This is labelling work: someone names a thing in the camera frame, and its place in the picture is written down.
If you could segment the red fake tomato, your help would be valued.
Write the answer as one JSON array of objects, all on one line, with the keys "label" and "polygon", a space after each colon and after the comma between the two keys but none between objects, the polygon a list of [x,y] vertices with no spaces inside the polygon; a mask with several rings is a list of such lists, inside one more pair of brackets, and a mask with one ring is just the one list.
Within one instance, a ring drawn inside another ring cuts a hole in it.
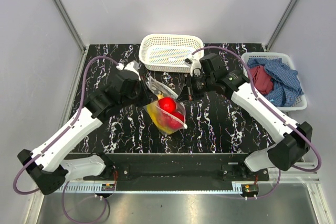
[{"label": "red fake tomato", "polygon": [[165,114],[164,123],[167,127],[178,130],[184,126],[184,115],[178,111]]}]

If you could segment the polka dot zip top bag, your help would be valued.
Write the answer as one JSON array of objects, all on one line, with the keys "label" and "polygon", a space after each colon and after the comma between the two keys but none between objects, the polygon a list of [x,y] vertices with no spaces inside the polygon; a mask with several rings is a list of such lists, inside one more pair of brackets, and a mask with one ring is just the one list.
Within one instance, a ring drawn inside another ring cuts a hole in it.
[{"label": "polka dot zip top bag", "polygon": [[158,100],[146,105],[144,109],[158,130],[164,135],[171,135],[187,129],[186,109],[182,102],[177,102],[177,94],[152,77],[147,86]]}]

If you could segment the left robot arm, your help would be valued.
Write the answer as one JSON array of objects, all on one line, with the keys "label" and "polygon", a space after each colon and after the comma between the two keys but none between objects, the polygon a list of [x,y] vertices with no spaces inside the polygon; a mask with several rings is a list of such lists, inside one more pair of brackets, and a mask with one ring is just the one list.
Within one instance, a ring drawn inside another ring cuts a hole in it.
[{"label": "left robot arm", "polygon": [[89,95],[83,107],[49,140],[32,151],[23,149],[17,157],[44,195],[54,193],[64,183],[74,179],[111,179],[115,167],[106,154],[96,153],[69,160],[65,158],[85,136],[121,109],[130,105],[143,107],[157,99],[137,73],[121,70],[106,86]]}]

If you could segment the red fake apple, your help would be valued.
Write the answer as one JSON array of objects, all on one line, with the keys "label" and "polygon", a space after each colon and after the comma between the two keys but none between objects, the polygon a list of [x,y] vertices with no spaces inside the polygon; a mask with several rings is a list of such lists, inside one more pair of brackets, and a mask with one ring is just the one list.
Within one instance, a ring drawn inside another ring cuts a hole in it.
[{"label": "red fake apple", "polygon": [[162,110],[172,113],[176,110],[176,102],[171,97],[163,97],[158,100],[159,106]]}]

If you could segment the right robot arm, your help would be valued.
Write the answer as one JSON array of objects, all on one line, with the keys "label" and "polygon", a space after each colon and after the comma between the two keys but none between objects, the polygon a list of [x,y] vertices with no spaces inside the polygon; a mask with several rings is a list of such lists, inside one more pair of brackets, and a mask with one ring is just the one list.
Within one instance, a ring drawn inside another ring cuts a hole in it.
[{"label": "right robot arm", "polygon": [[274,145],[249,154],[238,167],[239,176],[250,180],[257,172],[276,167],[282,171],[294,167],[310,149],[312,126],[283,114],[265,97],[252,89],[248,78],[239,70],[229,72],[218,54],[197,60],[189,55],[185,63],[190,67],[178,102],[200,100],[208,92],[223,95],[247,111],[268,132]]}]

